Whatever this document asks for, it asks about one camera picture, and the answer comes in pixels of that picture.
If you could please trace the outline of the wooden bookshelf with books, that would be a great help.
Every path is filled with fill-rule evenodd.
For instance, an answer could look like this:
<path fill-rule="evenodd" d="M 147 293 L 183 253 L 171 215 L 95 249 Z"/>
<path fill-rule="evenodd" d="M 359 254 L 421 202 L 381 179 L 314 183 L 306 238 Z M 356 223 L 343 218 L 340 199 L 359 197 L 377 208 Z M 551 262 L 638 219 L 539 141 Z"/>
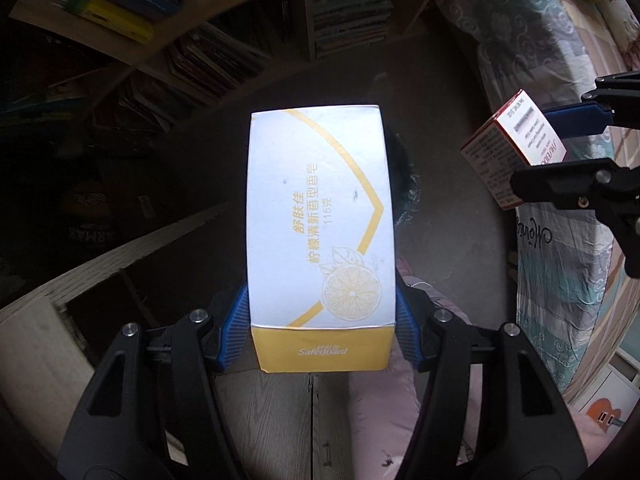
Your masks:
<path fill-rule="evenodd" d="M 268 75 L 406 36 L 430 0 L 3 0 L 12 23 L 119 62 L 206 104 Z"/>

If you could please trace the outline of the white and gold soap box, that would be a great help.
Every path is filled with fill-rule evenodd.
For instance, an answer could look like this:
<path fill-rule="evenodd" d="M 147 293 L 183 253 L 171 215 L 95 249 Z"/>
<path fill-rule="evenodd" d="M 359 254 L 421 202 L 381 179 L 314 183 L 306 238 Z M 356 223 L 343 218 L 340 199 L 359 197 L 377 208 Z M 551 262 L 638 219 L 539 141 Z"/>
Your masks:
<path fill-rule="evenodd" d="M 252 116 L 246 263 L 250 332 L 264 372 L 386 367 L 396 258 L 376 105 Z"/>

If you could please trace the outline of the patterned bed quilt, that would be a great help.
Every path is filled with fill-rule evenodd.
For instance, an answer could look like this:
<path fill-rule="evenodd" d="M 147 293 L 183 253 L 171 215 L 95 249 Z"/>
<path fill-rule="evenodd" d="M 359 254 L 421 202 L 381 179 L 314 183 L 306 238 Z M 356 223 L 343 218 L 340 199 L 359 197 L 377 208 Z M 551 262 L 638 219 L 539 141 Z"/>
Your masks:
<path fill-rule="evenodd" d="M 516 212 L 516 322 L 566 400 L 613 355 L 639 307 L 639 135 L 582 95 L 623 61 L 570 0 L 437 0 L 478 44 L 492 112 L 462 155 Z"/>

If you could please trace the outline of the small white red-trimmed box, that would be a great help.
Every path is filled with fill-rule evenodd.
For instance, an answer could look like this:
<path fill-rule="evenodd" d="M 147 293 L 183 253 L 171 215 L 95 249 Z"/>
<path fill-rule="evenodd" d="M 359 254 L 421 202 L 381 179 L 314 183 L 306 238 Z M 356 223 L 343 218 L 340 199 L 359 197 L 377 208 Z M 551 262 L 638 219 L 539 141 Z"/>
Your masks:
<path fill-rule="evenodd" d="M 523 201 L 512 191 L 514 171 L 562 162 L 566 147 L 534 100 L 523 89 L 503 104 L 461 149 L 502 210 Z"/>

